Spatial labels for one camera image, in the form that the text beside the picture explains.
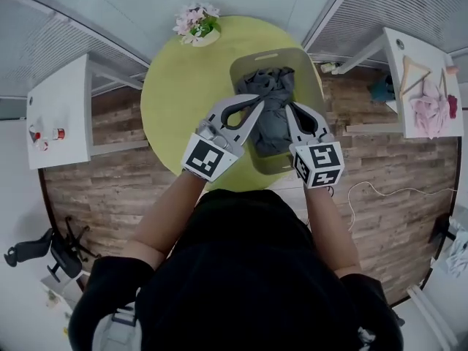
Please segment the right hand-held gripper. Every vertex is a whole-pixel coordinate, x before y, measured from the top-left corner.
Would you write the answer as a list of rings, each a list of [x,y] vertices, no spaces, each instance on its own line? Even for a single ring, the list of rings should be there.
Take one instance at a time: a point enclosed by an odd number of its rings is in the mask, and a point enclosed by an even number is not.
[[[292,168],[304,186],[315,189],[336,185],[344,171],[344,157],[323,115],[297,102],[286,105],[285,112],[292,141]],[[323,136],[306,143],[302,133]]]

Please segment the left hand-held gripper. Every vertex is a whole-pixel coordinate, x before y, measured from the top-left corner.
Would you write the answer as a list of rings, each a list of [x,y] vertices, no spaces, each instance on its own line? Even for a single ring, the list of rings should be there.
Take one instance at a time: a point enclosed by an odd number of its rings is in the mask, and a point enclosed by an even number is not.
[[[256,94],[237,94],[217,102],[192,133],[181,160],[184,170],[205,181],[215,181],[243,155],[242,145],[263,111],[265,102]],[[246,110],[236,125],[229,117]],[[226,129],[223,135],[219,129]]]

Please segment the grey clothes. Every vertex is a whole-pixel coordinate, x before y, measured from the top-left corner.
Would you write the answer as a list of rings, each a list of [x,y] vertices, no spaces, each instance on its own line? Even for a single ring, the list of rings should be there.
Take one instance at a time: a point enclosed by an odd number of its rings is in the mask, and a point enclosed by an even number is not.
[[[289,151],[292,140],[285,106],[293,101],[295,70],[290,67],[259,69],[235,85],[237,94],[256,94],[265,105],[250,138],[257,155],[275,156]]]

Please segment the grey plastic basket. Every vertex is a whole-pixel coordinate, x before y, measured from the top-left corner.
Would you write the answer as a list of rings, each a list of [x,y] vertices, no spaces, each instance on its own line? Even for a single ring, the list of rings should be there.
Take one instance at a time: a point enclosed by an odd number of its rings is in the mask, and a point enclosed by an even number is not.
[[[259,69],[290,67],[295,70],[293,101],[309,106],[323,116],[325,102],[320,77],[309,55],[298,48],[281,48],[255,53],[236,59],[230,67],[234,86],[244,76]],[[290,170],[290,151],[275,156],[260,157],[255,151],[252,139],[248,138],[249,154],[255,169],[264,175],[273,175]]]

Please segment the person's right forearm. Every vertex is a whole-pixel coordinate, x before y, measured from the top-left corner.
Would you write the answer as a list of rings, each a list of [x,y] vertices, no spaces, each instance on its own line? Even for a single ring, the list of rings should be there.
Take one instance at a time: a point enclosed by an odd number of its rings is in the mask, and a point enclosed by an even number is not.
[[[322,261],[339,277],[362,273],[358,250],[325,187],[304,189],[312,238]]]

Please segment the person's left forearm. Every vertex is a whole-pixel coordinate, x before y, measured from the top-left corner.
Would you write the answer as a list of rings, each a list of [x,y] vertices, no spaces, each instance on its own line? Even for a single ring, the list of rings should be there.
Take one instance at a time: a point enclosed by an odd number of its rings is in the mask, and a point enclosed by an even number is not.
[[[157,268],[186,227],[206,181],[184,171],[140,220],[122,255]]]

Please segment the round yellow-green table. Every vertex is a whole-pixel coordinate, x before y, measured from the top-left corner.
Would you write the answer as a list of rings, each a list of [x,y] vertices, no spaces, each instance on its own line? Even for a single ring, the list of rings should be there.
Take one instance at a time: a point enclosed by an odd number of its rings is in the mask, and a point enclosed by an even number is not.
[[[234,95],[230,67],[236,59],[281,48],[303,50],[286,31],[260,19],[226,16],[218,22],[221,37],[206,47],[182,45],[177,36],[169,39],[144,81],[140,103],[144,132],[161,163],[176,175],[181,173],[182,157],[199,121],[219,100]],[[259,173],[247,142],[244,148],[243,157],[209,189],[264,189],[285,175]]]

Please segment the white power strip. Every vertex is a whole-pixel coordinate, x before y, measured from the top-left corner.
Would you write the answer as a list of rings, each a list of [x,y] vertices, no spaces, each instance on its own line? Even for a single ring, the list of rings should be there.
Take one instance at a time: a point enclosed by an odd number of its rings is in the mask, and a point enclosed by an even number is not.
[[[341,75],[341,74],[344,74],[346,72],[346,70],[342,69],[342,64],[340,64],[338,62],[322,63],[320,65],[320,69],[321,69],[322,73],[324,73],[324,74],[330,73],[332,75]]]

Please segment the teal bag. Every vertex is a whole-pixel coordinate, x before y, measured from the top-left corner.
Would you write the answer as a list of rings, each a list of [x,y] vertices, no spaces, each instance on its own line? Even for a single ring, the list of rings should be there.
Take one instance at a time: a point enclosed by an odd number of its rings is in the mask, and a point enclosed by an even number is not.
[[[389,102],[395,99],[393,80],[390,75],[385,75],[377,82],[369,86],[372,102]]]

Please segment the pink flowers in pot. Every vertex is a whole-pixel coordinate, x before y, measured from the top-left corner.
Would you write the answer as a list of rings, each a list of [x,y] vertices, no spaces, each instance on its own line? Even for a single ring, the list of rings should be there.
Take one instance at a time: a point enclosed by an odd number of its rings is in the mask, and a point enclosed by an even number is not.
[[[184,6],[175,15],[173,31],[180,37],[182,45],[206,47],[221,37],[219,13],[220,10],[210,3],[193,3]]]

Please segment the white side table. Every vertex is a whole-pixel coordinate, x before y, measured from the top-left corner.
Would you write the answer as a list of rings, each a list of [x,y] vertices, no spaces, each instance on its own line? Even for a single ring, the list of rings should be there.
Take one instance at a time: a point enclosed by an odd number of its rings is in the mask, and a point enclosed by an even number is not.
[[[386,124],[358,124],[346,127],[346,132],[357,135],[370,135],[371,133],[402,133],[405,138],[422,138],[424,136],[415,127],[415,113],[410,100],[423,94],[423,82],[431,81],[439,88],[441,70],[453,66],[449,54],[420,39],[411,37],[394,29],[384,28],[383,33],[374,41],[360,50],[355,56],[342,64],[345,73],[369,60],[374,54],[383,51],[388,61],[390,76],[393,80],[395,92],[395,107],[398,121]],[[432,73],[413,90],[399,98],[400,81],[403,77],[403,56],[409,56],[413,61],[425,65]],[[407,85],[413,84],[423,75],[419,69],[412,68]],[[458,110],[455,119],[450,119],[448,128],[440,137],[462,137],[464,135],[463,112],[461,108],[461,95],[456,75],[447,75],[449,94],[458,99]]]
[[[98,75],[138,91],[143,84],[98,61],[88,54],[71,61],[45,78],[27,96],[26,123],[29,167],[41,169],[88,162],[93,156],[148,147],[147,140],[96,145],[92,134],[91,78]],[[29,127],[48,139],[48,150],[33,144]],[[52,129],[65,129],[63,140],[52,139]]]

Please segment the pink garment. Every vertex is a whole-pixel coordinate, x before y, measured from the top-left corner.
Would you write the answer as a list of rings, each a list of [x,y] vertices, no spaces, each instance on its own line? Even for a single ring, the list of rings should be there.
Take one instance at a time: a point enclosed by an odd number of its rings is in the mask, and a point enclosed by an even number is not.
[[[420,97],[409,102],[415,113],[415,127],[424,136],[430,139],[439,137],[448,128],[449,103],[437,87],[432,91],[423,91]]]

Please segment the person's black clothing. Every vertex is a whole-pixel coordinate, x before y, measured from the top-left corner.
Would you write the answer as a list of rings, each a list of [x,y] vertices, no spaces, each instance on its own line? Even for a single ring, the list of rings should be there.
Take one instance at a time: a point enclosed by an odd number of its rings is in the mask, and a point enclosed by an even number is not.
[[[142,351],[403,351],[382,285],[338,277],[308,227],[273,192],[204,195],[158,268],[132,257],[95,261],[69,322],[73,351],[91,351],[101,319],[128,303]]]

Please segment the white crumpled cloth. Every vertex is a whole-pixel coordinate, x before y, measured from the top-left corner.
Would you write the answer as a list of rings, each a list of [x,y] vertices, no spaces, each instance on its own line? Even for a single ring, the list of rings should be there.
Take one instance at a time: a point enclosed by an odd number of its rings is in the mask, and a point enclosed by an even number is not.
[[[449,225],[456,229],[456,234],[445,262],[448,273],[458,278],[468,269],[468,230],[452,216],[449,217]]]

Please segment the black office chair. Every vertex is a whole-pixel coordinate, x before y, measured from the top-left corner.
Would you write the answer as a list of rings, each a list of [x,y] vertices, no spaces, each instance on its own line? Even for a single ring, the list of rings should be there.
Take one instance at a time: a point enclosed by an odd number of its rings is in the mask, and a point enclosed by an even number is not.
[[[5,262],[14,268],[18,263],[44,257],[50,252],[56,264],[53,267],[48,265],[47,269],[58,283],[61,282],[57,276],[58,269],[61,269],[71,279],[77,278],[82,271],[83,263],[88,262],[88,258],[84,257],[83,253],[94,259],[99,259],[102,255],[94,254],[80,242],[84,234],[90,231],[91,228],[86,225],[80,230],[78,235],[75,235],[71,228],[71,221],[71,216],[65,217],[67,226],[65,237],[57,228],[54,229],[52,227],[37,240],[24,241],[11,246],[7,253],[4,254]]]

